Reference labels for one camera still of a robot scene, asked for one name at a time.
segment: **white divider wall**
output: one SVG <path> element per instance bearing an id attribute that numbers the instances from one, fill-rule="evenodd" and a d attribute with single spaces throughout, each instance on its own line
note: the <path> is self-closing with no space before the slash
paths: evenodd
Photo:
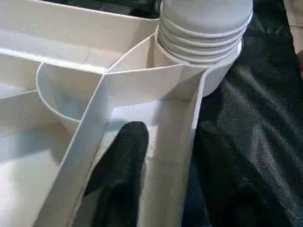
<path id="1" fill-rule="evenodd" d="M 0 54 L 0 98 L 36 89 L 39 62 Z"/>
<path id="2" fill-rule="evenodd" d="M 1 52 L 99 73 L 158 23 L 36 0 L 0 1 L 0 9 Z"/>
<path id="3" fill-rule="evenodd" d="M 105 83 L 98 85 L 80 127 L 63 159 L 61 170 L 38 216 L 35 227 L 66 227 L 85 187 L 110 115 Z"/>

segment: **cup rim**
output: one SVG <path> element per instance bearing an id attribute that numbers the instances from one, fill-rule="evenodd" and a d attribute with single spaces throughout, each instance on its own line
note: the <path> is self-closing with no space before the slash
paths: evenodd
<path id="1" fill-rule="evenodd" d="M 162 20 L 162 22 L 165 24 L 165 26 L 167 28 L 171 27 L 177 33 L 184 35 L 184 36 L 190 36 L 190 37 L 195 37 L 195 38 L 206 38 L 206 39 L 218 39 L 218 38 L 227 38 L 229 36 L 232 36 L 234 34 L 241 32 L 243 29 L 246 29 L 246 27 L 248 26 L 248 24 L 251 21 L 252 15 L 253 15 L 253 11 L 250 12 L 250 15 L 249 15 L 248 19 L 245 21 L 245 23 L 234 30 L 231 30 L 229 32 L 224 32 L 224 33 L 213 33 L 213 34 L 190 31 L 186 28 L 176 25 L 174 22 L 172 22 L 171 20 L 169 20 L 167 18 L 167 16 L 164 14 L 162 9 L 161 9 L 161 13 L 160 13 L 160 21 Z"/>
<path id="2" fill-rule="evenodd" d="M 192 44 L 192 41 L 189 41 L 189 40 L 186 40 L 186 39 L 183 39 L 183 38 L 180 38 L 178 36 L 173 36 L 173 38 L 171 37 L 168 37 L 167 36 L 167 31 L 162 29 L 162 24 L 159 24 L 159 33 L 161 33 L 162 36 L 164 36 L 167 40 L 170 41 L 170 43 L 172 45 L 174 45 L 177 49 L 180 49 L 180 51 L 184 51 L 184 52 L 187 52 L 187 53 L 190 53 L 190 54 L 193 54 L 194 52 L 196 52 L 197 55 L 203 53 L 204 55 L 215 55 L 215 54 L 221 54 L 223 52 L 226 52 L 230 49 L 232 49 L 234 46 L 237 45 L 237 43 L 242 39 L 242 35 L 240 35 L 239 37 L 237 37 L 237 39 L 234 39 L 233 42 L 230 42 L 231 45 L 228 45 L 227 47 L 224 47 L 220 50 L 216 50 L 216 51 L 195 51 L 195 50 L 191 50 L 191 49 L 188 49 L 188 47 L 190 48 L 201 48 L 201 49 L 212 49 L 212 48 L 218 48 L 218 47 L 222 47 L 224 45 L 221 45 L 221 46 L 207 46 L 205 47 L 204 45 L 199 45 L 199 43 L 196 43 L 196 42 L 193 42 L 195 45 L 190 45 Z M 187 44 L 187 46 L 184 46 L 184 45 L 178 45 L 176 44 L 175 40 L 178 40 L 178 42 L 180 41 L 182 43 L 182 41 L 184 41 L 185 44 Z"/>
<path id="3" fill-rule="evenodd" d="M 158 33 L 158 38 L 159 38 L 159 42 L 162 43 L 163 41 L 161 39 L 161 34 L 159 34 L 159 33 Z M 187 61 L 190 63 L 196 63 L 196 64 L 216 64 L 217 62 L 219 62 L 219 61 L 227 58 L 229 55 L 231 55 L 233 53 L 233 51 L 237 48 L 237 45 L 236 45 L 234 48 L 232 48 L 230 51 L 228 51 L 225 55 L 214 58 L 214 59 L 197 59 L 197 58 L 190 58 L 190 57 L 184 56 L 182 54 L 176 53 L 175 51 L 173 51 L 171 48 L 169 48 L 166 45 L 162 44 L 162 46 L 171 55 L 173 55 L 181 60 L 184 60 L 184 61 Z"/>

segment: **black cloth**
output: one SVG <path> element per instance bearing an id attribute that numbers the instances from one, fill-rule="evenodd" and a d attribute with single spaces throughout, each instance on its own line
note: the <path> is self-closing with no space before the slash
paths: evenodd
<path id="1" fill-rule="evenodd" d="M 148 141 L 144 123 L 127 123 L 95 166 L 84 192 L 100 191 L 91 227 L 136 226 Z"/>
<path id="2" fill-rule="evenodd" d="M 303 226 L 303 83 L 283 0 L 254 1 L 243 44 L 219 88 L 202 101 L 192 164 L 199 175 L 190 175 L 184 227 L 206 226 L 206 208 L 213 225 L 223 226 L 211 211 L 228 209 L 224 196 L 243 179 L 272 198 L 273 217 L 285 212 L 293 226 Z M 238 172 L 228 178 L 232 168 Z M 204 208 L 189 202 L 194 193 Z M 189 210 L 196 215 L 189 218 Z"/>

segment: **curved compartment wall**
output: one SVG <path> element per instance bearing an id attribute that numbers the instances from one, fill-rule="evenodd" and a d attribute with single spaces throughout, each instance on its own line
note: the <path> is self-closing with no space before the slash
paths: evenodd
<path id="1" fill-rule="evenodd" d="M 45 105 L 74 133 L 101 75 L 42 63 L 36 86 Z"/>

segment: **white plastic surface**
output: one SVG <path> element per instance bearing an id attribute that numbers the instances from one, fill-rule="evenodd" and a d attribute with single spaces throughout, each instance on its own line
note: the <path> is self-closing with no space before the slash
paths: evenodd
<path id="1" fill-rule="evenodd" d="M 71 136 L 36 91 L 0 100 L 0 226 L 32 226 Z"/>
<path id="2" fill-rule="evenodd" d="M 178 26 L 208 35 L 229 36 L 241 30 L 252 13 L 252 0 L 163 1 L 163 14 Z"/>
<path id="3" fill-rule="evenodd" d="M 0 99 L 35 90 L 39 62 L 0 54 Z"/>
<path id="4" fill-rule="evenodd" d="M 129 121 L 150 133 L 138 226 L 178 226 L 202 97 L 241 43 L 198 66 L 159 45 L 158 20 L 31 0 L 0 17 L 0 226 L 87 225 L 89 175 Z"/>

